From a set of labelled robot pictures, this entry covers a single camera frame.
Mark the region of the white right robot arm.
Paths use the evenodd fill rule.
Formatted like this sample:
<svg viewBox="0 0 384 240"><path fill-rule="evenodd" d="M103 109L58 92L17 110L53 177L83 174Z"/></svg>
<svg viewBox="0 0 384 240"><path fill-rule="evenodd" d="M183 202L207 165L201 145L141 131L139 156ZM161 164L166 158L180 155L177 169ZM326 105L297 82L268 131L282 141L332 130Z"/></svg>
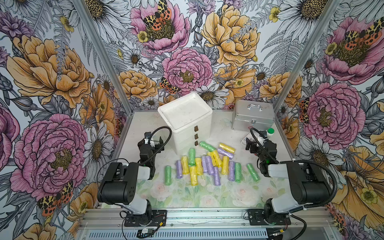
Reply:
<svg viewBox="0 0 384 240"><path fill-rule="evenodd" d="M246 150L257 156L257 167L266 178L287 179L290 189L266 201L261 218L267 225L279 224L293 213L327 205L336 196L336 175L325 164L312 160L278 161L277 144L265 131L250 129Z"/></svg>

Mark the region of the white plastic drawer cabinet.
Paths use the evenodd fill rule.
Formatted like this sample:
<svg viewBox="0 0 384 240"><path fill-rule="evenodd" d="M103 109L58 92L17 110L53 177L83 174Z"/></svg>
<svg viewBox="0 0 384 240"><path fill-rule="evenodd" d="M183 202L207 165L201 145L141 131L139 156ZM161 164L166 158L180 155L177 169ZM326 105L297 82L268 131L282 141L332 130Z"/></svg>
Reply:
<svg viewBox="0 0 384 240"><path fill-rule="evenodd" d="M171 147L177 155L210 138L213 109L196 92L191 92L158 108L172 130Z"/></svg>

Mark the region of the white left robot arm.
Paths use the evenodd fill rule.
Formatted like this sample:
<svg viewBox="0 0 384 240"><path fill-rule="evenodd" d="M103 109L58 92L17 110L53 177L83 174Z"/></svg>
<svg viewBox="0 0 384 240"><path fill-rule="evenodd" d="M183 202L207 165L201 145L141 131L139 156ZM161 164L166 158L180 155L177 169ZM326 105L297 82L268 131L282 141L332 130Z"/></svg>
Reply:
<svg viewBox="0 0 384 240"><path fill-rule="evenodd" d="M140 160L130 163L111 163L99 186L98 201L122 207L126 211L125 226L145 226L153 221L153 211L149 200L136 193L137 183L152 180L155 172L156 151L163 151L162 139L156 144L153 133L146 132L138 143Z"/></svg>

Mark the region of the purple bag roll front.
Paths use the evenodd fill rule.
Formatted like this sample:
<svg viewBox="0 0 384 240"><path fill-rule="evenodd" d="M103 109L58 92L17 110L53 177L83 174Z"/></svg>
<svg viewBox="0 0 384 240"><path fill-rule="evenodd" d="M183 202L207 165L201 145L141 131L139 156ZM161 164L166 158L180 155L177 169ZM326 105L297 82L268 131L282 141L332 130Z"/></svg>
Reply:
<svg viewBox="0 0 384 240"><path fill-rule="evenodd" d="M221 180L220 180L220 173L219 173L219 168L214 167L214 185L215 186L220 186L221 185Z"/></svg>

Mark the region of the purple bag roll back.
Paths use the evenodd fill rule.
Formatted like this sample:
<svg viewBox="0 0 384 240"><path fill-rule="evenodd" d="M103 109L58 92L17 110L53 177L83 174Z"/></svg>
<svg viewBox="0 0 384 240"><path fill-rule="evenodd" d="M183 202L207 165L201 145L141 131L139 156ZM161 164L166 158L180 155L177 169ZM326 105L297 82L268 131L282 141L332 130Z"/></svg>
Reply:
<svg viewBox="0 0 384 240"><path fill-rule="evenodd" d="M217 148L217 151L220 155L227 156L230 160L233 159L233 157L234 157L233 153L227 152L226 150L224 150L222 148Z"/></svg>

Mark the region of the purple bag roll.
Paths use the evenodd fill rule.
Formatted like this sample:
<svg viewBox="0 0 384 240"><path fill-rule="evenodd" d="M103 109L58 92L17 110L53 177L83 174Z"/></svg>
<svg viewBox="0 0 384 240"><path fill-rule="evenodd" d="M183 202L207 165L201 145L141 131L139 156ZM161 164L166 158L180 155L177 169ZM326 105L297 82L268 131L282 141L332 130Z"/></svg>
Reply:
<svg viewBox="0 0 384 240"><path fill-rule="evenodd" d="M217 148L217 151L220 155L227 156L230 160L233 159L233 157L234 157L233 153L227 152L226 150L224 150L222 148Z"/></svg>
<svg viewBox="0 0 384 240"><path fill-rule="evenodd" d="M207 164L206 157L207 157L206 155L202 156L202 167L203 167L203 173L208 174L209 173L209 169L208 169L208 164Z"/></svg>
<svg viewBox="0 0 384 240"><path fill-rule="evenodd" d="M215 186L220 186L221 185L221 180L220 180L220 173L219 173L219 168L214 167L214 185Z"/></svg>
<svg viewBox="0 0 384 240"><path fill-rule="evenodd" d="M176 161L176 179L181 179L183 177L183 169L181 160Z"/></svg>
<svg viewBox="0 0 384 240"><path fill-rule="evenodd" d="M235 162L233 161L229 161L228 180L231 182L235 181Z"/></svg>

